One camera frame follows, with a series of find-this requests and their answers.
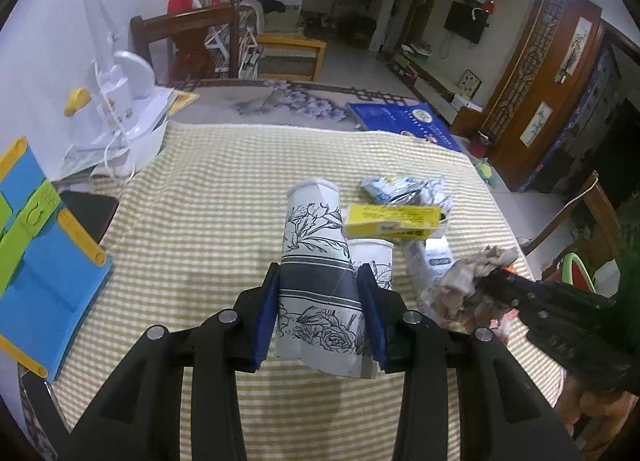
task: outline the metal bolt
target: metal bolt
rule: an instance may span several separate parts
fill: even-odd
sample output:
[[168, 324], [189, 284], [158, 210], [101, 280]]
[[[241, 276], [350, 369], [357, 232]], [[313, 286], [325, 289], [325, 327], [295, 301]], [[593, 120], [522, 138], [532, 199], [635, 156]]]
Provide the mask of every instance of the metal bolt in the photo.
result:
[[476, 338], [481, 342], [489, 342], [493, 337], [494, 334], [491, 332], [491, 329], [487, 329], [486, 327], [476, 329]]
[[162, 338], [163, 336], [164, 328], [162, 326], [153, 326], [146, 330], [146, 337], [149, 340], [158, 340], [158, 338]]
[[408, 324], [417, 324], [420, 320], [422, 320], [422, 314], [413, 310], [406, 311], [402, 315], [402, 320], [404, 320]]
[[220, 320], [223, 324], [232, 324], [233, 322], [238, 320], [238, 313], [236, 313], [233, 309], [225, 309], [218, 315], [218, 320]]

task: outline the floral patterned cup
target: floral patterned cup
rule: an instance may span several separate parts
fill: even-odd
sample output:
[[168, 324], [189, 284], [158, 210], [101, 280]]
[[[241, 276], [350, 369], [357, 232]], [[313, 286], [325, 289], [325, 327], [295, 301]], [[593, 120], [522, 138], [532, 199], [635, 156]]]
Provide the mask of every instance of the floral patterned cup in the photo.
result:
[[276, 356], [329, 374], [372, 378], [356, 277], [338, 187], [314, 178], [287, 192]]
[[391, 289], [394, 244], [383, 239], [350, 239], [347, 245], [353, 269], [357, 272], [362, 264], [369, 263], [378, 285]]

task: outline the television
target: television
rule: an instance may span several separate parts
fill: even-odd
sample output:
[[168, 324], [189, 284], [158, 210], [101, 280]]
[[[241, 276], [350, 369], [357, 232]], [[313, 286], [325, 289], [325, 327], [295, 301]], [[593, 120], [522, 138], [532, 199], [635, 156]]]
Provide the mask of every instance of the television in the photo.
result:
[[477, 44], [486, 27], [486, 19], [489, 14], [481, 9], [476, 9], [476, 19], [474, 20], [471, 13], [473, 9], [462, 2], [453, 2], [444, 23], [444, 28]]

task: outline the lattice panel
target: lattice panel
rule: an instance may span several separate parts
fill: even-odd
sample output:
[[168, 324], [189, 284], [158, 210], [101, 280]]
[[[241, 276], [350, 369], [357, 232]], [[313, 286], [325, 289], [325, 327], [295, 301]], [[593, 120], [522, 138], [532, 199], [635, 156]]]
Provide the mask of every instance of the lattice panel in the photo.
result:
[[482, 131], [494, 141], [502, 135], [538, 74], [549, 51], [567, 0], [543, 0], [529, 43]]

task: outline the checkered tablecloth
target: checkered tablecloth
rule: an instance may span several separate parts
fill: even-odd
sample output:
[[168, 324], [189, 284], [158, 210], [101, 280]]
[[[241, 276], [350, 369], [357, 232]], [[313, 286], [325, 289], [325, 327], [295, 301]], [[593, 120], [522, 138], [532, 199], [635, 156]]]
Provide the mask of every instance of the checkered tablecloth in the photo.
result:
[[[444, 174], [455, 196], [447, 233], [455, 257], [486, 245], [512, 247], [513, 233], [463, 154], [385, 132], [331, 132], [271, 125], [171, 123], [164, 147], [122, 192], [103, 245], [113, 275], [95, 302], [54, 384], [74, 425], [101, 384], [152, 324], [199, 325], [260, 285], [279, 261], [287, 187], [323, 177], [340, 188], [342, 205], [360, 197], [373, 174]], [[402, 255], [394, 252], [393, 287], [407, 306], [415, 298]], [[521, 256], [516, 271], [531, 277]], [[525, 339], [517, 323], [510, 349], [549, 402], [561, 368]], [[450, 373], [449, 458], [460, 453], [454, 371]], [[180, 449], [191, 458], [191, 377], [182, 399]], [[338, 378], [270, 353], [259, 372], [238, 373], [238, 397], [251, 460], [380, 460], [391, 457], [402, 374], [375, 380]]]

